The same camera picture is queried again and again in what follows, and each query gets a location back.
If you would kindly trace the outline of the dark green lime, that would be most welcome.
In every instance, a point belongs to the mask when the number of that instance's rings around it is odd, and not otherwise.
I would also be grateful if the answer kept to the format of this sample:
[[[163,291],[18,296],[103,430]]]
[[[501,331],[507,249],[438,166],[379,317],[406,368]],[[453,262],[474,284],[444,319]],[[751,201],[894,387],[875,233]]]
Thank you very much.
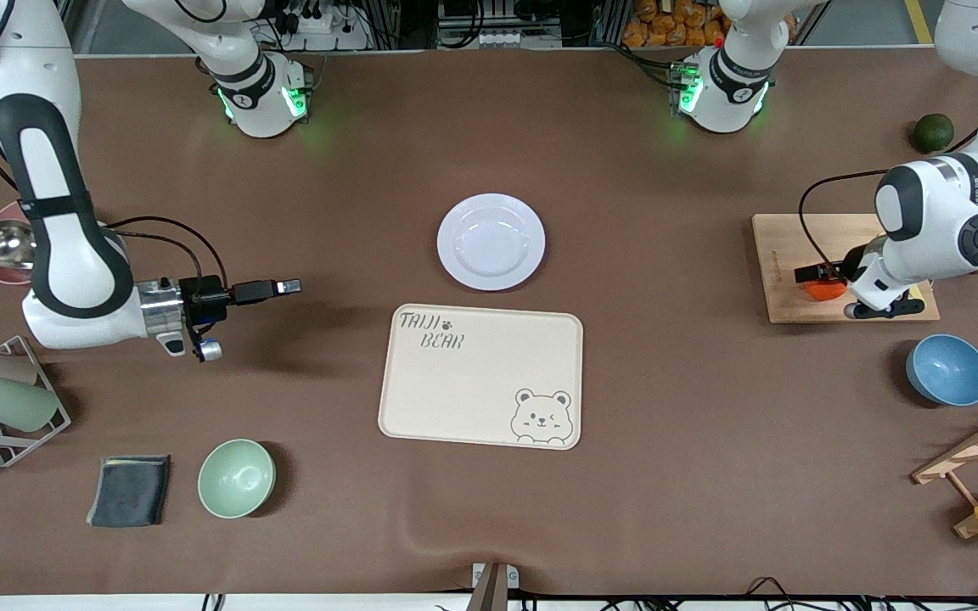
[[[913,124],[911,142],[921,154],[947,150],[955,137],[953,121],[947,115],[923,115]]]

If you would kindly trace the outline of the bag of orange buns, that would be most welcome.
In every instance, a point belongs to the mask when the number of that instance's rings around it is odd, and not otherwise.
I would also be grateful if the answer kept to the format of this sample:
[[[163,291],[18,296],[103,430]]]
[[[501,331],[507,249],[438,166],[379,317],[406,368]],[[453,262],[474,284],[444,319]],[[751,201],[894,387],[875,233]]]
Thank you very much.
[[[748,48],[788,45],[795,12],[823,0],[632,0],[621,45]]]

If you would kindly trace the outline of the green cup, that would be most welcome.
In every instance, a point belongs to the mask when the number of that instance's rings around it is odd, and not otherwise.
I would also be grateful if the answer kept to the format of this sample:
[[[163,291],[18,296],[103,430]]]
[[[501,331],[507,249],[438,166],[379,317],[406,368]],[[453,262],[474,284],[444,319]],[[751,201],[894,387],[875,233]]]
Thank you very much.
[[[57,395],[46,388],[0,379],[0,424],[34,433],[51,422],[60,406]]]

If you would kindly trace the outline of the green bowl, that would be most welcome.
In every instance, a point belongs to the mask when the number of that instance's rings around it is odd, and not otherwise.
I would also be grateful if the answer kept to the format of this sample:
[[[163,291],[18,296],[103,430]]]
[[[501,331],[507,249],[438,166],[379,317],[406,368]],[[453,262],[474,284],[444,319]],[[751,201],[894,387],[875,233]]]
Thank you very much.
[[[197,479],[200,502],[213,517],[239,519],[260,509],[272,494],[277,468],[254,440],[228,440],[203,461]]]

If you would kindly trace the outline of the cream bear print tray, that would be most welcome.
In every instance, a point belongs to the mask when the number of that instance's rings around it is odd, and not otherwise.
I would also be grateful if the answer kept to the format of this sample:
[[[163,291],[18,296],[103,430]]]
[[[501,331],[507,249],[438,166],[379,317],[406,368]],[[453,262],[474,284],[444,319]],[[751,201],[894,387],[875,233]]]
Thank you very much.
[[[583,327],[567,313],[407,303],[391,319],[380,432],[568,450],[582,432]]]

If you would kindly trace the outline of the blue bowl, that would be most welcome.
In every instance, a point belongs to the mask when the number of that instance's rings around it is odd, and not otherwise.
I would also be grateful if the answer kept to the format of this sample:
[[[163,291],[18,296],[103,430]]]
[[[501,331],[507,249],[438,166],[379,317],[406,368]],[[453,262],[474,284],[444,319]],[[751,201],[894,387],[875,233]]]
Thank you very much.
[[[947,406],[978,403],[978,349],[954,335],[931,335],[908,353],[908,382],[924,398]]]

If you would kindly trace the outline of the white power strip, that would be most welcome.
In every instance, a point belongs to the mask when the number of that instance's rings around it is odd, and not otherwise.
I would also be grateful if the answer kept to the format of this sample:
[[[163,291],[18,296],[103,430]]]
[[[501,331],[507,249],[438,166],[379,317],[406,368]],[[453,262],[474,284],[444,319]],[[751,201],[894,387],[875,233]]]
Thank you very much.
[[[377,47],[368,17],[346,0],[276,0],[268,30],[279,49],[362,51]]]

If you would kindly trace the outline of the dark grey folded cloth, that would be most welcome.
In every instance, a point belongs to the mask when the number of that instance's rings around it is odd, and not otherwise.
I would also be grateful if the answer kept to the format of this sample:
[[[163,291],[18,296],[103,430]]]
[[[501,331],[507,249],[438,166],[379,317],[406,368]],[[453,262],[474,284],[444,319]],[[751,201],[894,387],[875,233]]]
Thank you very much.
[[[98,529],[139,529],[160,524],[171,457],[104,457],[86,522]]]

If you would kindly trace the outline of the pale round plate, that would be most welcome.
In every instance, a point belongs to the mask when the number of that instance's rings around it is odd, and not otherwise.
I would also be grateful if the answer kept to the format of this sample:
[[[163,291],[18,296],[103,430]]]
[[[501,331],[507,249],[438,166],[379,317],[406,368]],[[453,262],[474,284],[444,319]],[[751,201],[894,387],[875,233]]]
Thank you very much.
[[[515,289],[538,271],[547,234],[539,215],[504,193],[479,193],[454,205],[437,232],[447,274],[469,289]]]

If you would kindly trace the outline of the wooden stand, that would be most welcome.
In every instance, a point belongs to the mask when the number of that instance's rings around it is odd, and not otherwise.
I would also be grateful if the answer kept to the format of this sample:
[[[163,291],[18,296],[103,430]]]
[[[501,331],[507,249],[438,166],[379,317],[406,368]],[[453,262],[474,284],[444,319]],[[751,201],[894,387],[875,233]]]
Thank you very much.
[[[936,480],[946,480],[971,505],[970,514],[953,526],[954,533],[962,539],[978,537],[978,519],[974,517],[974,509],[978,506],[978,500],[958,477],[958,470],[977,461],[978,432],[966,438],[961,444],[943,452],[936,459],[927,462],[923,467],[916,469],[909,476],[912,482],[917,485],[936,482]]]

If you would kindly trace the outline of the wooden cutting board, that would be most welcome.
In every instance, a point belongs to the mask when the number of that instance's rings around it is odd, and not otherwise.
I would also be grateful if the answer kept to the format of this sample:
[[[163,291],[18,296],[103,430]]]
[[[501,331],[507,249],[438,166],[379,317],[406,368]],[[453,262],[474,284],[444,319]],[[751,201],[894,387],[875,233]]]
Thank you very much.
[[[775,324],[857,323],[845,309],[851,293],[834,300],[816,300],[795,281],[796,268],[823,262],[791,214],[756,214],[752,223],[768,320]],[[805,223],[820,250],[837,263],[851,249],[868,244],[882,233],[873,214],[807,214]]]

